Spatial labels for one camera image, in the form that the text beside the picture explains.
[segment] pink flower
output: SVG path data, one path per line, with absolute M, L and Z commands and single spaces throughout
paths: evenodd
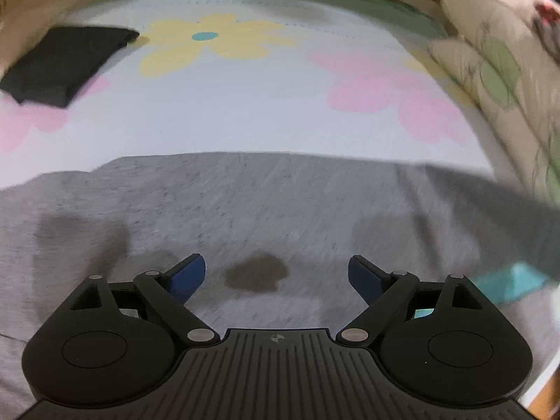
M 465 142 L 463 114 L 425 74 L 355 53 L 310 54 L 309 60 L 339 76 L 327 96 L 330 108 L 375 113 L 394 105 L 400 124 L 416 140 L 436 144 L 447 137 Z
M 111 86 L 104 77 L 93 77 L 86 83 L 76 99 L 101 93 Z M 68 121 L 68 111 L 56 107 L 25 102 L 19 105 L 10 96 L 0 98 L 0 154 L 10 154 L 28 136 L 33 127 L 43 133 L 52 133 Z

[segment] blue flower center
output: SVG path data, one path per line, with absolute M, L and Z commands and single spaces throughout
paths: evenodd
M 213 31 L 201 31 L 192 35 L 194 41 L 209 41 L 217 37 L 218 33 L 214 33 Z

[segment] black cloth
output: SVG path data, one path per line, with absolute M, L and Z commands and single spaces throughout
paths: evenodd
M 19 103 L 30 100 L 66 107 L 117 50 L 139 33 L 112 27 L 53 27 L 0 80 Z

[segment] ribbed black surface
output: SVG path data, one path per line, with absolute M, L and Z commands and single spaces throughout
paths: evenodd
M 440 408 L 396 388 L 364 349 L 325 330 L 232 330 L 187 352 L 147 396 L 108 409 L 42 401 L 22 420 L 528 420 L 513 400 L 473 411 Z

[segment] gray cloth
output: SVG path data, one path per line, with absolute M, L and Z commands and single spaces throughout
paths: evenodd
M 347 280 L 362 254 L 423 280 L 518 260 L 552 275 L 558 211 L 452 171 L 288 154 L 122 158 L 0 191 L 0 417 L 33 401 L 24 342 L 87 275 L 125 281 L 193 252 L 208 266 L 187 306 L 228 327 L 336 332 L 365 308 Z M 548 292 L 503 309 L 534 351 L 558 349 Z

